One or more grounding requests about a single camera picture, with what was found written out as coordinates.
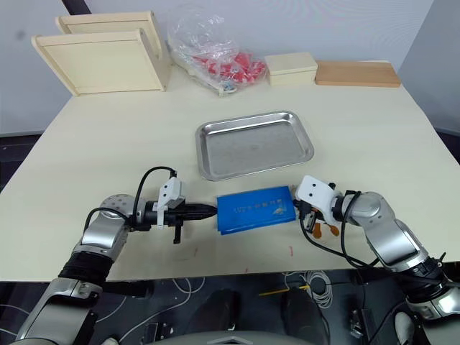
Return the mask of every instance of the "floor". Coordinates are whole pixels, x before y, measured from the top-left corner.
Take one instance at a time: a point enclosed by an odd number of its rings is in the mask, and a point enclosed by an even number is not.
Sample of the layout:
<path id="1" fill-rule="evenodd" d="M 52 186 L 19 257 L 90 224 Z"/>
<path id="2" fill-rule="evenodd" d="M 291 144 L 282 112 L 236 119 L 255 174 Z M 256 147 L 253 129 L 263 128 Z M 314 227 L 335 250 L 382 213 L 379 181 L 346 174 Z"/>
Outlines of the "floor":
<path id="1" fill-rule="evenodd" d="M 460 137 L 449 134 L 439 134 L 452 155 L 460 162 Z M 29 154 L 40 136 L 0 138 L 0 190 L 7 184 L 22 161 Z M 386 312 L 394 303 L 402 300 L 402 294 L 391 280 L 380 280 L 368 285 L 359 285 L 354 271 L 328 271 L 333 290 L 332 306 L 323 311 L 331 329 L 331 344 L 361 344 L 359 339 L 349 333 L 349 316 L 354 308 L 362 307 L 371 310 L 372 317 L 378 325 Z M 297 275 L 289 279 L 290 286 L 298 284 Z M 258 293 L 283 288 L 283 276 L 280 273 L 266 275 L 240 275 L 225 277 L 209 277 L 203 288 L 193 294 L 190 300 L 175 310 L 161 313 L 150 322 L 168 323 L 174 328 L 170 336 L 181 335 L 193 311 L 215 290 L 230 288 L 239 291 L 242 296 L 242 315 L 240 329 L 271 331 L 284 333 L 280 318 L 280 296 L 259 297 Z M 191 280 L 193 287 L 201 283 L 201 278 Z M 0 282 L 0 303 L 8 303 L 30 311 L 45 290 L 45 283 L 6 283 Z M 96 324 L 95 334 L 91 344 L 100 344 L 108 336 L 121 336 L 133 325 L 147 316 L 175 305 L 186 297 L 172 283 L 171 280 L 155 282 L 155 292 L 148 298 L 128 297 L 120 309 L 106 321 Z M 96 312 L 101 316 L 110 314 L 120 304 L 123 297 L 111 293 L 102 295 Z M 17 332 L 25 314 L 11 308 L 0 307 L 0 328 Z M 144 326 L 133 331 L 124 344 L 139 344 L 144 333 Z M 14 337 L 0 332 L 0 344 L 9 344 Z M 388 321 L 379 333 L 375 344 L 396 344 L 392 319 Z"/>

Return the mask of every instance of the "stainless steel tray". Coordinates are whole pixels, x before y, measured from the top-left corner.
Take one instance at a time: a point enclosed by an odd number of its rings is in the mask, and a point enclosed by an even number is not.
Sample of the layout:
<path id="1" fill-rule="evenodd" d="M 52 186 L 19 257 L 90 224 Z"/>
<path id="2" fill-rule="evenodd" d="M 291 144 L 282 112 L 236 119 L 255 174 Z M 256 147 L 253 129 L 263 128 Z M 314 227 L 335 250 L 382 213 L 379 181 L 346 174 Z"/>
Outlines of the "stainless steel tray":
<path id="1" fill-rule="evenodd" d="M 200 174 L 212 181 L 310 160 L 313 145 L 289 111 L 209 122 L 196 130 Z"/>

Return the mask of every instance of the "gray wall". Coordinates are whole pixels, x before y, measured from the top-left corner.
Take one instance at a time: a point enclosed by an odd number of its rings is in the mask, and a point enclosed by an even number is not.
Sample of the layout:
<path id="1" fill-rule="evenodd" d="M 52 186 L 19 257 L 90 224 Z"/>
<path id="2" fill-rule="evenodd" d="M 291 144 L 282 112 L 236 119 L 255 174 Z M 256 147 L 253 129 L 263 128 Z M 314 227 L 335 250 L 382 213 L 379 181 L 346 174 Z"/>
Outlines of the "gray wall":
<path id="1" fill-rule="evenodd" d="M 243 48 L 258 55 L 310 51 L 318 59 L 389 60 L 398 69 L 433 0 L 86 0 L 93 13 L 153 10 L 183 3 L 216 9 Z M 0 0 L 0 135 L 42 131 L 70 94 L 30 44 L 54 35 L 59 0 Z"/>
<path id="2" fill-rule="evenodd" d="M 66 14 L 59 0 L 0 0 L 0 135 L 41 132 L 70 98 L 30 43 L 60 34 L 54 18 Z"/>
<path id="3" fill-rule="evenodd" d="M 317 59 L 389 60 L 399 69 L 433 0 L 86 0 L 93 13 L 145 11 L 163 36 L 180 4 L 214 8 L 258 55 L 308 51 Z"/>
<path id="4" fill-rule="evenodd" d="M 460 1 L 433 3 L 399 71 L 434 127 L 460 134 Z"/>

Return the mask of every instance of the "clear plastic wrap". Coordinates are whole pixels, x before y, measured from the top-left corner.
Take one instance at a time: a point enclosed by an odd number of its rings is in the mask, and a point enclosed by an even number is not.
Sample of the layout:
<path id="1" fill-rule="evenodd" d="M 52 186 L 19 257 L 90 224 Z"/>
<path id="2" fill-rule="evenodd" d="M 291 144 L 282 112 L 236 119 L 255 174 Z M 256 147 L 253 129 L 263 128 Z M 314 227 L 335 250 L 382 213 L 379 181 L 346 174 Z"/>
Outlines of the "clear plastic wrap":
<path id="1" fill-rule="evenodd" d="M 170 14 L 167 41 L 173 60 L 220 96 L 264 78 L 266 65 L 242 52 L 224 18 L 199 6 L 181 6 Z"/>

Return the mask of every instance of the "table surface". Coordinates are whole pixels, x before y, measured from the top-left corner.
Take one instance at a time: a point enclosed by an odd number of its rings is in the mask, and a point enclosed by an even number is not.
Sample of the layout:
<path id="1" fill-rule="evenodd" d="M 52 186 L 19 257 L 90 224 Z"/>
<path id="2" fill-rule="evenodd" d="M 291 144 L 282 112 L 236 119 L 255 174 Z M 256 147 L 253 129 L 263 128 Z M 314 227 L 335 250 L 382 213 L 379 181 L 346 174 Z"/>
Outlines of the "table surface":
<path id="1" fill-rule="evenodd" d="M 296 113 L 315 148 L 309 162 L 230 180 L 204 180 L 195 131 L 207 121 L 275 110 Z M 0 194 L 0 280 L 49 281 L 80 239 L 87 213 L 113 194 L 134 195 L 155 165 L 177 169 L 190 202 L 279 185 L 304 175 L 346 189 L 381 193 L 434 257 L 460 259 L 460 166 L 425 114 L 400 88 L 270 87 L 266 82 L 219 98 L 174 69 L 167 92 L 102 93 L 64 106 Z M 154 200 L 165 172 L 147 179 Z M 109 280 L 348 268 L 312 247 L 298 222 L 221 236 L 216 217 L 173 228 L 132 233 Z M 322 244 L 339 240 L 323 231 Z M 374 255 L 363 231 L 350 226 L 348 252 Z"/>

